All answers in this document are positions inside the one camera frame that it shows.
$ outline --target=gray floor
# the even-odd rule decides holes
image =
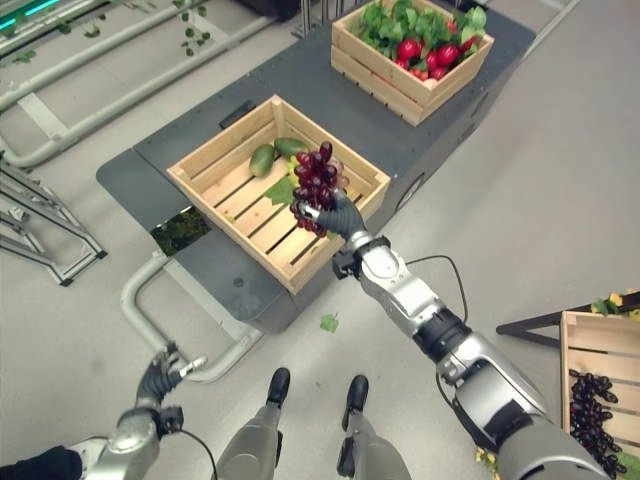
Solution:
[[[539,384],[554,420],[558,353],[498,338],[494,327],[640,286],[640,64],[630,60],[640,43],[638,19],[635,0],[583,0],[384,231],[407,259],[447,253],[456,260],[470,324]],[[119,296],[154,243],[97,185],[96,169],[284,48],[293,41],[287,28],[264,31],[34,172],[110,255],[67,289],[40,268],[0,255],[0,463],[109,432],[130,406],[151,355],[123,321]],[[444,267],[415,270],[459,308]],[[189,353],[213,356],[227,342],[167,276],[144,292],[144,304]],[[332,335],[319,328],[319,318],[336,311],[340,326]],[[184,385],[168,401],[183,405],[185,427],[219,454],[263,401],[280,365],[291,369],[293,383],[277,478],[336,476],[339,416],[348,381],[359,372],[372,380],[370,419],[402,452],[414,478],[487,478],[434,388],[432,365],[353,282],[334,282],[287,331],[264,338],[220,382]],[[209,475],[204,453],[175,437],[163,442],[149,478]]]

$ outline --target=metal frame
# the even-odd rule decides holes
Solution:
[[[30,180],[20,171],[0,163],[0,196],[14,205],[11,215],[0,212],[0,223],[16,232],[22,243],[0,234],[0,249],[7,250],[27,260],[47,268],[56,282],[66,287],[78,273],[95,260],[107,256],[91,234],[76,220],[73,214],[55,196],[55,194]],[[39,215],[55,226],[79,238],[86,247],[83,254],[71,265],[62,266],[46,254],[37,237],[28,230],[24,220],[26,211]]]
[[[127,321],[136,332],[145,339],[153,351],[164,348],[170,337],[153,323],[139,308],[136,297],[140,289],[158,272],[165,269],[173,278],[189,292],[200,305],[218,322],[218,324],[235,340],[213,364],[205,370],[192,373],[186,379],[196,383],[211,383],[226,374],[251,348],[260,340],[263,333],[249,325],[234,319],[227,310],[218,303],[185,269],[167,257],[162,251],[153,252],[151,259],[134,273],[122,289],[120,303]],[[182,353],[184,364],[190,362]]]
[[[156,13],[155,15],[149,16],[142,22],[132,25],[129,28],[122,30],[118,34],[93,45],[92,47],[78,53],[77,55],[74,55],[73,57],[68,58],[55,67],[46,70],[39,75],[36,75],[30,80],[20,84],[15,89],[12,89],[4,95],[0,96],[0,111],[8,109],[25,97],[30,97],[29,99],[27,99],[29,103],[38,104],[38,108],[36,110],[38,114],[36,115],[36,118],[34,118],[34,120],[41,128],[43,128],[43,126],[46,126],[50,123],[48,122],[49,119],[57,117],[47,108],[47,106],[43,102],[39,101],[39,99],[36,100],[33,98],[35,96],[33,92],[36,89],[48,85],[54,80],[77,69],[78,67],[95,59],[103,53],[106,53],[109,50],[112,50],[113,48],[123,44],[124,42],[131,40],[132,38],[159,25],[160,23],[163,23],[175,17],[177,13],[187,11],[198,3],[200,3],[200,1],[187,0],[185,2],[185,6],[180,10],[172,5]],[[129,92],[114,103],[94,112],[93,114],[89,115],[73,126],[66,126],[58,120],[57,122],[55,122],[57,128],[55,129],[55,132],[53,134],[49,135],[49,140],[28,155],[19,156],[16,152],[13,151],[9,143],[2,137],[0,137],[0,150],[5,151],[4,158],[11,165],[20,168],[36,166],[48,160],[53,155],[64,151],[65,149],[76,143],[78,140],[80,140],[82,137],[91,133],[93,130],[108,122],[113,117],[119,115],[128,108],[131,108],[138,102],[144,100],[169,83],[189,73],[190,71],[206,63],[222,52],[235,47],[251,35],[258,33],[260,30],[271,25],[271,23],[273,23],[274,21],[274,18],[267,17],[261,17],[253,21],[234,34],[229,35],[222,41],[214,43],[210,48],[199,52],[197,55],[190,57],[182,63],[177,64],[170,70],[146,82],[137,89]]]

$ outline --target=metal bar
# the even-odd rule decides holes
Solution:
[[[30,40],[57,28],[60,22],[77,18],[106,3],[108,2],[105,0],[78,0],[57,8],[48,15],[38,17],[31,22],[21,25],[16,28],[14,35],[0,40],[0,58],[18,50]]]
[[[120,297],[125,318],[154,351],[164,348],[170,340],[164,332],[140,311],[136,304],[136,296],[140,288],[162,270],[167,262],[169,262],[169,258],[160,250],[153,252],[151,259],[125,283]],[[231,348],[218,357],[212,365],[205,370],[192,373],[187,377],[187,380],[197,383],[211,383],[219,380],[262,336],[262,332],[251,328],[244,337],[240,338]],[[189,360],[184,355],[180,354],[180,356],[185,364],[189,363]]]
[[[531,52],[538,48],[542,41],[547,38],[547,36],[560,24],[562,20],[564,20],[564,17],[569,15],[571,10],[573,10],[578,5],[578,3],[580,3],[580,0],[571,0],[555,17],[551,19],[551,21],[549,21],[549,23],[544,26],[542,30],[540,30],[540,32],[538,32],[535,40],[529,46],[524,56],[522,57],[523,61],[529,55],[531,55]]]
[[[7,110],[10,106],[14,105],[25,95],[42,88],[54,80],[72,72],[76,68],[84,65],[87,62],[99,57],[103,53],[113,50],[115,47],[122,45],[123,43],[137,37],[138,35],[150,30],[153,27],[160,25],[167,20],[174,18],[178,12],[182,12],[191,8],[194,2],[192,0],[186,0],[185,6],[178,10],[171,5],[164,10],[161,10],[154,15],[149,15],[144,20],[135,25],[125,28],[121,32],[101,41],[94,43],[91,47],[77,53],[76,55],[67,58],[60,62],[55,67],[45,70],[44,72],[30,78],[29,80],[21,83],[15,89],[10,89],[4,95],[0,96],[0,111]]]
[[[322,7],[322,24],[329,23],[329,0],[320,0]]]
[[[242,28],[237,31],[233,35],[230,35],[229,38],[220,44],[213,45],[210,49],[202,51],[201,53],[191,57],[185,62],[176,65],[171,70],[163,73],[162,75],[156,77],[155,79],[145,83],[144,85],[138,87],[136,90],[128,93],[121,97],[118,101],[114,102],[111,105],[108,105],[104,108],[101,108],[93,115],[83,119],[79,123],[69,127],[69,132],[64,137],[60,138],[57,141],[48,141],[40,148],[36,149],[34,152],[29,155],[20,157],[18,156],[8,145],[8,143],[0,137],[0,150],[5,150],[5,159],[11,165],[21,168],[33,167],[38,165],[49,157],[54,155],[55,153],[64,151],[66,148],[70,147],[74,143],[76,143],[80,138],[84,137],[91,131],[98,128],[100,125],[104,124],[111,118],[120,114],[122,111],[131,108],[136,103],[144,100],[148,96],[155,93],[160,88],[165,85],[175,81],[191,70],[199,67],[203,63],[207,62],[211,58],[219,55],[223,51],[227,50],[231,46],[235,46],[237,43],[240,43],[245,38],[259,32],[264,29],[268,25],[274,22],[275,19],[262,17],[248,26]]]

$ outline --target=dark gray table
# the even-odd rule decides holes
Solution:
[[[493,11],[486,30],[495,43],[476,78],[418,127],[331,68],[330,29],[324,27],[107,162],[98,182],[151,230],[190,204],[166,169],[216,135],[218,123],[244,101],[259,104],[275,93],[391,177],[368,222],[377,231],[473,133],[535,37]],[[332,277],[326,265],[291,295],[217,227],[175,259],[236,319],[270,333],[286,328]],[[234,282],[238,278],[243,282]]]

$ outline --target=wooden box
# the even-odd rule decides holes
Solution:
[[[563,312],[562,428],[569,433],[569,403],[573,378],[569,369],[606,375],[618,403],[598,397],[613,418],[603,429],[623,451],[640,457],[640,323],[629,318],[584,312]]]
[[[310,149],[324,140],[349,177],[348,196],[364,218],[382,204],[389,177],[344,143],[274,96],[168,169],[178,187],[290,292],[296,293],[338,251],[340,237],[318,239],[296,227],[288,206],[264,193],[287,174],[276,159],[263,178],[249,171],[251,154],[277,137],[294,137]]]
[[[391,8],[395,0],[382,0],[382,3]],[[453,18],[447,10],[427,0],[412,3],[416,9],[436,10]],[[432,86],[430,81],[414,77],[351,33],[364,8],[366,6],[333,23],[331,65],[414,127],[476,76],[493,45],[493,37],[485,34],[475,54]]]

